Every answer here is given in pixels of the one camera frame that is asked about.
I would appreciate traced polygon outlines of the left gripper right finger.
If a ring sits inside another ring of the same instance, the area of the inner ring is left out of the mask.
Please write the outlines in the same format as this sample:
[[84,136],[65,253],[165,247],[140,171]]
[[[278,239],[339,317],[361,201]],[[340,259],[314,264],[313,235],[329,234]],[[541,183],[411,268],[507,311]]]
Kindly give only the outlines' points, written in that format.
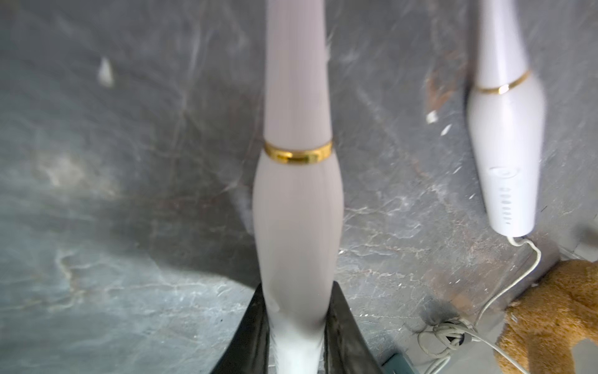
[[383,373],[336,281],[325,318],[324,367],[327,374]]

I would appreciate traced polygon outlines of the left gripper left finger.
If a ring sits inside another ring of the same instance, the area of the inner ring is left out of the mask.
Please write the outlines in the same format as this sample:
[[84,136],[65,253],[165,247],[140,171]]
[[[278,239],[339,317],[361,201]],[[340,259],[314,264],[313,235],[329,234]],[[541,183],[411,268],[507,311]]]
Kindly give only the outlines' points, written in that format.
[[212,373],[268,373],[269,321],[263,287],[259,285],[229,346]]

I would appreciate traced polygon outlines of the teal charger plug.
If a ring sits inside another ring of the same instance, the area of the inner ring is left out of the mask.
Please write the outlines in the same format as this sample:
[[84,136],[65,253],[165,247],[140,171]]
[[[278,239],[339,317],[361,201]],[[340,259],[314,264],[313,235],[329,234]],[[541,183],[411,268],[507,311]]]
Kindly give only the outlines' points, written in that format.
[[384,374],[418,374],[414,369],[408,357],[401,353],[396,353],[382,364]]

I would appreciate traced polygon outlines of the white electric toothbrush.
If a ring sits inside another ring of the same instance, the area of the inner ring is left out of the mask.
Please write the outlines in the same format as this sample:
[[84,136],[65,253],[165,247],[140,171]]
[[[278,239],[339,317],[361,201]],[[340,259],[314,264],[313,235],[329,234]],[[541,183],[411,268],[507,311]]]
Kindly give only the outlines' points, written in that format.
[[266,5],[263,151],[253,221],[278,373],[315,373],[342,232],[322,1]]
[[467,125],[490,226],[505,237],[534,230],[546,111],[516,3],[481,1]]

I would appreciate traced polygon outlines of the brown teddy bear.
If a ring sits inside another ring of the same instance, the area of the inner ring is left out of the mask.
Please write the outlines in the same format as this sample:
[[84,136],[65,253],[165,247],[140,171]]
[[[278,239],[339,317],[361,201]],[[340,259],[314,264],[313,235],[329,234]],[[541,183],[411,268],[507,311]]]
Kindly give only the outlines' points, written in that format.
[[509,305],[496,345],[529,373],[574,373],[585,339],[597,342],[597,263],[567,260]]

